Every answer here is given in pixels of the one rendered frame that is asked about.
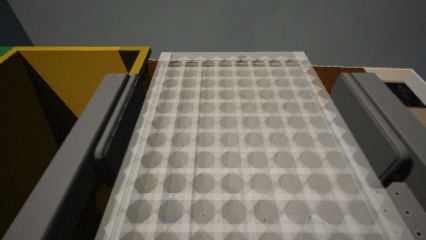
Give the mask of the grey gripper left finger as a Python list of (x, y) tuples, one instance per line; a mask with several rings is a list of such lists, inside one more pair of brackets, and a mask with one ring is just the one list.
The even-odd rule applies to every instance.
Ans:
[(114, 187), (145, 97), (139, 74), (106, 74), (2, 240), (70, 240), (95, 181)]

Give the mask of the light grey flat base plate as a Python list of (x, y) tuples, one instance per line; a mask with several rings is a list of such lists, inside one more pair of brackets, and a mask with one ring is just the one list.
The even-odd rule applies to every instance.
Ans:
[(426, 240), (426, 213), (405, 182), (385, 188), (415, 240)]

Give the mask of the green returns bin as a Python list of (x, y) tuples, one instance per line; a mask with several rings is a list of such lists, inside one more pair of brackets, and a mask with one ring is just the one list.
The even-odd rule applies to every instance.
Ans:
[(10, 51), (14, 47), (0, 47), (0, 57), (3, 56), (5, 53)]

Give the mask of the clear well plate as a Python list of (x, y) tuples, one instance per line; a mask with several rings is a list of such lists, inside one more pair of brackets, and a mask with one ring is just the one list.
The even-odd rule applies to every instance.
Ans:
[(161, 52), (95, 240), (415, 239), (304, 52)]

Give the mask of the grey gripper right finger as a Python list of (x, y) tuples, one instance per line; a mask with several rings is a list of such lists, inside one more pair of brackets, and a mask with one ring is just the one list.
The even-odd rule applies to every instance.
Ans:
[(384, 189), (405, 182), (426, 213), (426, 127), (373, 72), (341, 73), (330, 98)]

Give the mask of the yellow open-top bin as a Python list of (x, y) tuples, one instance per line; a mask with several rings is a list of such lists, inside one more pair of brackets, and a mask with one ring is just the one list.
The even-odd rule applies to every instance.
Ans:
[[(147, 94), (151, 53), (151, 47), (14, 47), (0, 57), (0, 240), (106, 74), (137, 73)], [(112, 190), (95, 182), (70, 240), (95, 239)]]

